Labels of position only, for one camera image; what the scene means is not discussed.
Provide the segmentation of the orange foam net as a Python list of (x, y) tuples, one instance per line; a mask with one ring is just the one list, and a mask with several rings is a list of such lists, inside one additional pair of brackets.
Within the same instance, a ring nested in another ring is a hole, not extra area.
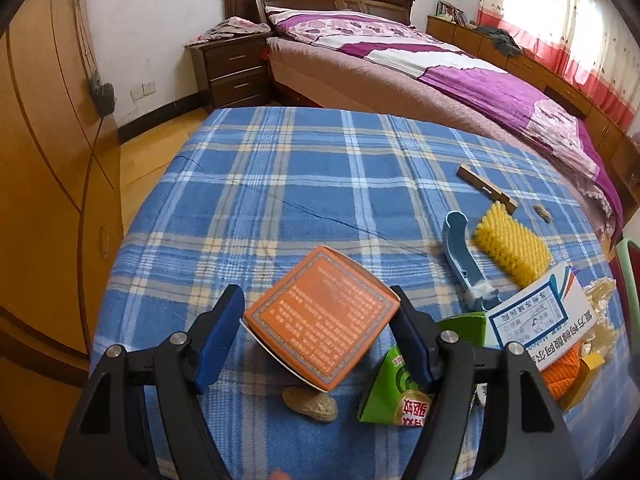
[(557, 361), (541, 372), (552, 398), (559, 400), (574, 384), (580, 367), (580, 344), (563, 354)]

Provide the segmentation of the small yellow box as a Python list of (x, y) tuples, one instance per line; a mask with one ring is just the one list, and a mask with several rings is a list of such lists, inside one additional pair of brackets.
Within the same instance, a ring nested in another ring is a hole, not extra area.
[(604, 363), (605, 359), (597, 352), (583, 356), (579, 360), (579, 370), (575, 381), (559, 398), (559, 406), (563, 412), (582, 403)]

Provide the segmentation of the white teal medicine box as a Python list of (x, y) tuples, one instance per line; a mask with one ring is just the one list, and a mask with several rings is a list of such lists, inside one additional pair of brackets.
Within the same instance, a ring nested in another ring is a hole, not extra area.
[(541, 372), (582, 341), (596, 314), (573, 269), (559, 263), (486, 312), (485, 346), (518, 342)]

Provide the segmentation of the cream plastic bag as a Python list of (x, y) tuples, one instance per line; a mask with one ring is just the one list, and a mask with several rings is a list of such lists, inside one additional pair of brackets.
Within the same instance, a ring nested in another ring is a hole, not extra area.
[(579, 355), (582, 358), (597, 354), (607, 360), (617, 340), (616, 329), (608, 316), (608, 304), (612, 299), (616, 281), (612, 278), (598, 278), (585, 288), (586, 297), (594, 312), (596, 325), (582, 338)]

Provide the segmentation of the green mosquito coil box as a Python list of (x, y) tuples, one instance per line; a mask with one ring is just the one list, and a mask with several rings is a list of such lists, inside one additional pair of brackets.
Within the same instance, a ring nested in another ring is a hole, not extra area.
[[(440, 330), (452, 330), (468, 344), (481, 347), (485, 342), (486, 315), (469, 312), (443, 318)], [(363, 393), (358, 420), (368, 424), (423, 427), (432, 397), (412, 379), (397, 346), (387, 351), (378, 374)]]

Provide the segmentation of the blue plastic handle piece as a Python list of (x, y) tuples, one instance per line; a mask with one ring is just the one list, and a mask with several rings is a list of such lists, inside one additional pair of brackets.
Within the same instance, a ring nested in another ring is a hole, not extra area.
[(466, 307), (486, 312), (500, 304), (498, 289), (486, 278), (466, 244), (469, 220), (458, 210), (449, 211), (442, 225), (442, 246), (446, 259), (462, 286)]

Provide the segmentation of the orange cardboard box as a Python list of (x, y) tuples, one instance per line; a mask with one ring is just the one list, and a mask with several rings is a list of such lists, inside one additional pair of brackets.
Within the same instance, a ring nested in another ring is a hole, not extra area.
[(293, 375), (335, 389), (400, 307), (361, 264), (319, 246), (248, 308), (243, 327)]

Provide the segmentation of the red bucket green rim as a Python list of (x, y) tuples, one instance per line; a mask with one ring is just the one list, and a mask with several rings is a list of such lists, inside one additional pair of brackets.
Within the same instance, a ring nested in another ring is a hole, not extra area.
[(610, 268), (622, 303), (631, 356), (639, 354), (639, 245), (622, 238), (614, 249)]

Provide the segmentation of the peanut beside orange box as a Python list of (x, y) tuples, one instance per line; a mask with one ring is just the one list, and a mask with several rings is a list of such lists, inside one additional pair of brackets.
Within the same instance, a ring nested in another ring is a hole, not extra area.
[(282, 391), (282, 400), (293, 412), (322, 424), (334, 422), (338, 416), (336, 401), (324, 392), (302, 387), (288, 387)]

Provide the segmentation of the far small peanut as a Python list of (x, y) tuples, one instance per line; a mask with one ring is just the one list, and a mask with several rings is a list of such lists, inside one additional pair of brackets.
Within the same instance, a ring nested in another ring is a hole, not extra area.
[(544, 205), (536, 204), (534, 206), (534, 211), (536, 211), (538, 216), (542, 220), (544, 220), (544, 222), (547, 222), (547, 223), (551, 223), (552, 222), (552, 215), (550, 214), (550, 212), (546, 209), (546, 207)]

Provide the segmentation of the wooden wardrobe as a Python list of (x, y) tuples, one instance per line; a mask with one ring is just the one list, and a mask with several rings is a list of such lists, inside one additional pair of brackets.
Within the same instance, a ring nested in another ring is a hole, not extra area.
[(1, 422), (53, 474), (122, 242), (115, 119), (86, 0), (24, 0), (1, 36)]

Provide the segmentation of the wooden clothespin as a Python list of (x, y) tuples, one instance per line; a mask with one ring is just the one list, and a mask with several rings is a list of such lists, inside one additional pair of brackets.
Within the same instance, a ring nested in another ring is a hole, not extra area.
[(457, 170), (457, 176), (467, 184), (472, 185), (472, 187), (476, 188), (477, 191), (486, 194), (493, 202), (502, 203), (503, 206), (506, 207), (506, 212), (508, 214), (514, 214), (518, 209), (518, 203), (506, 194), (506, 192), (503, 192), (503, 190), (498, 188), (497, 185), (494, 185), (488, 179), (479, 176), (467, 166), (460, 165)]

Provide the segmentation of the blue plaid table cloth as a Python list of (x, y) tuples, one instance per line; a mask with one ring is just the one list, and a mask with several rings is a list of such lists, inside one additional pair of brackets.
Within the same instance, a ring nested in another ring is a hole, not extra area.
[[(433, 318), (463, 308), (442, 254), (452, 210), (469, 222), (488, 200), (457, 176), (468, 165), (518, 201), (518, 220), (554, 262), (588, 284), (608, 273), (578, 201), (544, 159), (456, 129), (347, 110), (218, 110), (194, 132), (139, 209), (120, 246), (93, 351), (153, 347), (213, 307), (224, 288), (257, 300), (314, 248), (349, 256)], [(542, 220), (534, 206), (552, 215)], [(396, 479), (416, 445), (413, 428), (363, 424), (364, 388), (393, 345), (384, 332), (335, 391), (338, 417), (322, 425), (291, 412), (293, 377), (239, 332), (201, 406), (232, 476)]]

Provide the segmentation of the long wooden cabinet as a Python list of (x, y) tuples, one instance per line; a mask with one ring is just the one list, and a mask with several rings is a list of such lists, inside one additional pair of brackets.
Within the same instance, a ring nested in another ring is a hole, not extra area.
[(525, 53), (507, 56), (487, 35), (473, 27), (458, 25), (446, 18), (430, 15), (425, 31), (448, 44), (503, 68), (521, 80), (544, 92), (570, 114), (582, 119), (587, 127), (593, 147), (597, 150), (610, 176), (620, 201), (625, 219), (630, 219), (639, 208), (639, 148), (627, 136), (613, 117), (601, 110), (584, 92), (572, 87), (552, 70), (548, 70)]

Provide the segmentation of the dark wooden nightstand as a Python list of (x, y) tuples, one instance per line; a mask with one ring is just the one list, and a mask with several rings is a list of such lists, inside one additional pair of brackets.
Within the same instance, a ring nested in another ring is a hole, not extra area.
[(186, 47), (191, 55), (198, 96), (206, 110), (269, 102), (267, 39), (270, 36), (270, 32), (263, 32)]

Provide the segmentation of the dark clothes on cabinet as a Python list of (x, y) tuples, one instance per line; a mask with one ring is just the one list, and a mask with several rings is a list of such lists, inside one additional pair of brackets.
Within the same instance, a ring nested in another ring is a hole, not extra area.
[(478, 26), (477, 30), (488, 37), (492, 45), (508, 58), (516, 58), (523, 51), (514, 38), (504, 29), (491, 26)]

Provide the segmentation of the purple floral quilt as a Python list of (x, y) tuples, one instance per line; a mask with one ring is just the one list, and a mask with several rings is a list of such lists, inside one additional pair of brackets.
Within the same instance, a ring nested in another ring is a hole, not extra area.
[(596, 228), (623, 226), (620, 196), (585, 123), (506, 70), (407, 26), (354, 11), (267, 6), (274, 79), (325, 108), (391, 114), (526, 146), (562, 172)]

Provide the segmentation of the red white curtains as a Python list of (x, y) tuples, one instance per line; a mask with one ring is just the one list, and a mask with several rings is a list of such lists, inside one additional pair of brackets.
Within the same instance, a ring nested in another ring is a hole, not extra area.
[(612, 0), (480, 0), (477, 18), (506, 30), (624, 133), (639, 129), (639, 44)]

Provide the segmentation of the folded cloth on nightstand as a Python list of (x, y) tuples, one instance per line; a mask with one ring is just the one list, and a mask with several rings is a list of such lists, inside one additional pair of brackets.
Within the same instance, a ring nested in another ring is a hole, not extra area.
[(186, 48), (197, 47), (201, 44), (209, 44), (214, 41), (266, 34), (267, 32), (270, 32), (270, 27), (267, 24), (254, 23), (245, 18), (232, 16), (214, 27), (207, 29), (206, 32), (187, 42), (184, 46)]

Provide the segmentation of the wooden bed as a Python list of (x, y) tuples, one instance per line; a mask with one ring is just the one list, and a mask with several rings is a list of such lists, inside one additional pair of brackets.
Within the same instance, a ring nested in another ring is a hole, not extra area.
[(570, 113), (504, 68), (421, 32), (409, 20), (412, 4), (224, 0), (224, 12), (269, 28), (271, 73), (290, 96), (525, 144), (570, 180), (596, 216), (597, 233), (619, 236), (623, 206), (585, 115)]

